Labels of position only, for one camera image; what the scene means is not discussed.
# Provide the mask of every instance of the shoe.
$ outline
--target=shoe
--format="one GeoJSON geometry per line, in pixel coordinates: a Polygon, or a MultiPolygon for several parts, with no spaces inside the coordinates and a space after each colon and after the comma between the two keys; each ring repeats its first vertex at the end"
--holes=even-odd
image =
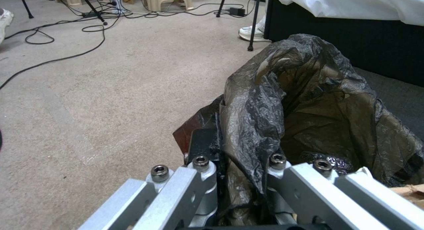
{"type": "MultiPolygon", "coordinates": [[[[239,29],[239,36],[247,41],[250,41],[250,35],[252,34],[252,26],[243,27],[239,29]]],[[[264,39],[264,33],[258,28],[255,28],[255,35],[253,36],[253,42],[267,41],[264,39]]]]}
{"type": "Polygon", "coordinates": [[[3,9],[3,14],[0,16],[0,44],[6,36],[6,26],[9,26],[13,19],[13,13],[3,9]]]}

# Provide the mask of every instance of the tripod leg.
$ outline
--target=tripod leg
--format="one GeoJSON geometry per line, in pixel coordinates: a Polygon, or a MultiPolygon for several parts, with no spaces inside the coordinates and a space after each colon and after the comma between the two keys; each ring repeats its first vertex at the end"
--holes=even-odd
{"type": "Polygon", "coordinates": [[[258,18],[259,1],[260,0],[256,0],[255,14],[253,15],[252,34],[250,35],[249,47],[247,47],[248,51],[253,51],[253,37],[255,36],[256,18],[258,18]]]}
{"type": "Polygon", "coordinates": [[[33,18],[33,16],[32,16],[32,14],[31,14],[31,11],[29,11],[29,8],[28,8],[28,6],[26,5],[25,0],[22,0],[22,3],[24,3],[25,9],[26,9],[26,10],[27,10],[27,12],[28,12],[28,17],[29,17],[30,19],[32,19],[32,18],[33,18]]]}
{"type": "Polygon", "coordinates": [[[216,17],[221,16],[221,10],[222,10],[222,7],[224,6],[224,2],[225,0],[221,0],[221,5],[219,6],[218,14],[216,14],[216,17]]]}
{"type": "Polygon", "coordinates": [[[102,16],[100,16],[100,13],[93,7],[93,5],[91,4],[91,2],[89,0],[84,0],[88,6],[91,8],[91,10],[94,12],[94,14],[97,15],[97,18],[99,18],[99,20],[101,20],[103,22],[103,25],[107,25],[107,22],[102,18],[102,16]]]}

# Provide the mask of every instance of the plastic bag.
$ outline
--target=plastic bag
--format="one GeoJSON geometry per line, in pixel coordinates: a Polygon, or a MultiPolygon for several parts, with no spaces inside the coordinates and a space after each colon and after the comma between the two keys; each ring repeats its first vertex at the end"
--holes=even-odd
{"type": "MultiPolygon", "coordinates": [[[[224,96],[212,106],[213,115],[198,112],[190,120],[203,120],[200,115],[220,122],[221,151],[230,163],[224,212],[266,202],[265,170],[274,152],[292,164],[326,158],[340,174],[366,166],[388,187],[424,182],[422,141],[384,107],[347,58],[316,36],[270,44],[227,79],[224,96]],[[247,182],[251,189],[239,191],[247,182]]],[[[263,223],[263,215],[246,214],[251,217],[239,217],[249,219],[245,224],[263,223]]]]}

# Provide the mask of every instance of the plug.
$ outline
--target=plug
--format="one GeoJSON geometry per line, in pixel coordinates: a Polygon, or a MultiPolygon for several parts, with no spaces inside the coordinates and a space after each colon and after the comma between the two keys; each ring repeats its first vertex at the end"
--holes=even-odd
{"type": "Polygon", "coordinates": [[[230,7],[230,15],[243,17],[245,16],[246,10],[242,8],[230,7]]]}

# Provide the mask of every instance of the white cloth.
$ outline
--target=white cloth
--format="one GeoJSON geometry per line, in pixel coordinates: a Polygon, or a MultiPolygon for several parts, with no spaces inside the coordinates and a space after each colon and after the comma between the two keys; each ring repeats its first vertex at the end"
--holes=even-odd
{"type": "Polygon", "coordinates": [[[424,0],[279,0],[284,5],[292,2],[308,10],[315,17],[401,20],[411,25],[424,26],[424,0]]]}

